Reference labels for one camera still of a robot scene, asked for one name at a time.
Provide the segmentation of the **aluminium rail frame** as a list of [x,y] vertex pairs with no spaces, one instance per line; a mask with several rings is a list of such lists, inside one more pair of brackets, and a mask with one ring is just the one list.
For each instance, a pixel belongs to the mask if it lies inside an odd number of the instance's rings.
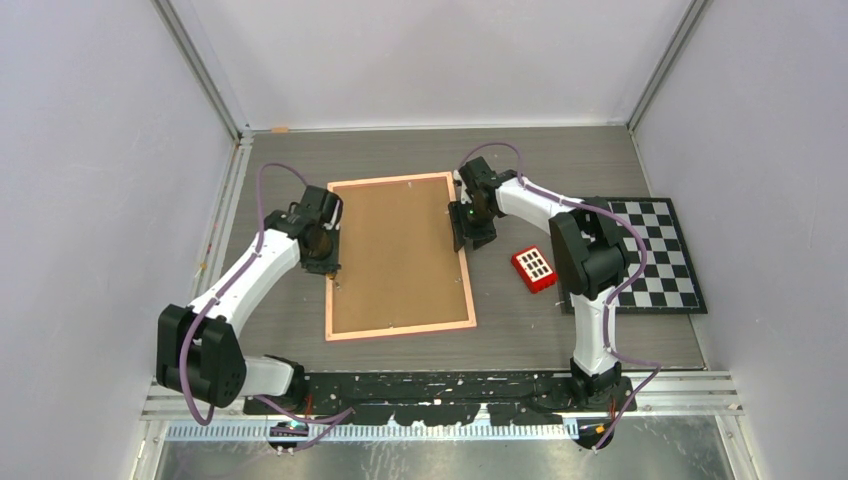
[[557,371],[313,372],[283,397],[231,395],[211,406],[153,387],[142,416],[175,441],[316,443],[571,440],[591,448],[627,421],[737,417],[727,373],[628,372],[580,398]]

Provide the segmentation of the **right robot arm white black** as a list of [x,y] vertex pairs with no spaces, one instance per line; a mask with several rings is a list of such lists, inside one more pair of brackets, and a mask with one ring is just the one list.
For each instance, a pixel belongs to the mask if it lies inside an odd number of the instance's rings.
[[497,173],[482,157],[463,164],[452,177],[460,194],[448,206],[456,250],[493,241],[494,221],[505,216],[549,235],[553,270],[574,308],[576,341],[565,385],[577,406],[598,409],[622,378],[614,353],[616,292],[630,261],[621,225],[600,198],[554,193],[514,170]]

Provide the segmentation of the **red white toy block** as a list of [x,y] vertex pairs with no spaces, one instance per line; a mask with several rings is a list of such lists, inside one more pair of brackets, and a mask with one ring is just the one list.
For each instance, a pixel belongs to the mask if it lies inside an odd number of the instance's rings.
[[531,294],[546,290],[558,281],[554,267],[535,245],[513,254],[511,264]]

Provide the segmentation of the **black white checkerboard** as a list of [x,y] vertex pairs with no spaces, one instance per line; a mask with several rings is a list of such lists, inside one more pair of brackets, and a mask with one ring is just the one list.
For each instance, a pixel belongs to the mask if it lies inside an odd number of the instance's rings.
[[609,210],[643,239],[643,275],[617,297],[620,315],[702,315],[708,312],[673,202],[661,197],[610,197]]

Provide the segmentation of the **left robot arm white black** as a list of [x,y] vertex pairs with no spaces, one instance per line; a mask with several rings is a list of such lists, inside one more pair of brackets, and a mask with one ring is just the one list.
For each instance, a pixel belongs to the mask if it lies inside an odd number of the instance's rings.
[[239,397],[268,396],[284,414],[307,398],[302,367],[282,357],[246,356],[239,336],[253,311],[289,271],[333,276],[339,263],[343,200],[306,187],[288,210],[264,218],[244,254],[206,292],[186,306],[170,304],[159,315],[155,378],[188,404],[223,408]]

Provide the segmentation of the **pink picture frame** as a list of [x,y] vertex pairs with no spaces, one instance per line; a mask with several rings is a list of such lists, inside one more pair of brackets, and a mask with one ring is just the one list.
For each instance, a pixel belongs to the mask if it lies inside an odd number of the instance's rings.
[[468,262],[453,245],[451,173],[327,187],[344,202],[341,268],[326,287],[327,341],[476,327]]

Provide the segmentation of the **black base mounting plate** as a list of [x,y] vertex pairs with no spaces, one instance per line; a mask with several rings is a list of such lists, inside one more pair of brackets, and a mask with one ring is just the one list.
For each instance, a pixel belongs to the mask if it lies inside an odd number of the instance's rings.
[[607,393],[582,397],[570,374],[557,371],[313,372],[274,401],[319,418],[351,409],[353,425],[465,426],[488,417],[506,427],[558,424],[566,413],[611,420],[614,410],[634,410],[632,390],[624,377]]

